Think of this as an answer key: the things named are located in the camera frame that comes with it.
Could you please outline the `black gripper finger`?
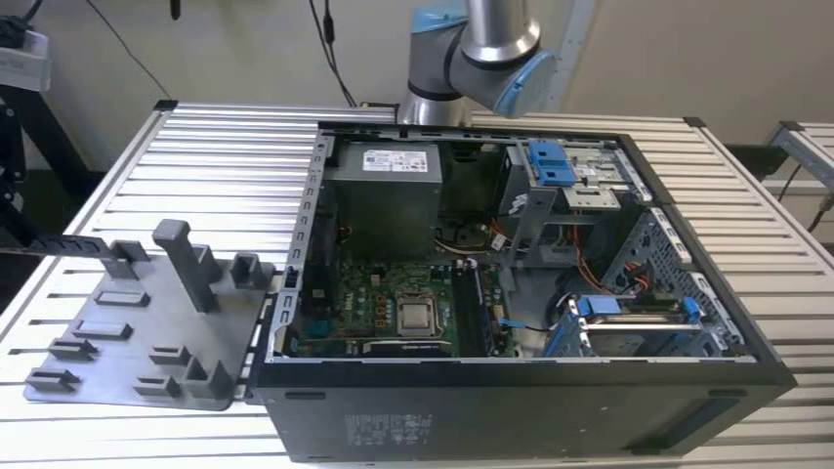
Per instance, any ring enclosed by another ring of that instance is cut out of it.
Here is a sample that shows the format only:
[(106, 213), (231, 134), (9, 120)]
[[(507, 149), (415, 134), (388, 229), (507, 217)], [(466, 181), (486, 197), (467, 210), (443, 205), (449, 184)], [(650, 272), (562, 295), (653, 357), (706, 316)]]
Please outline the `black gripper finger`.
[(8, 185), (1, 186), (1, 251), (39, 252), (39, 229), (15, 202), (19, 194)]

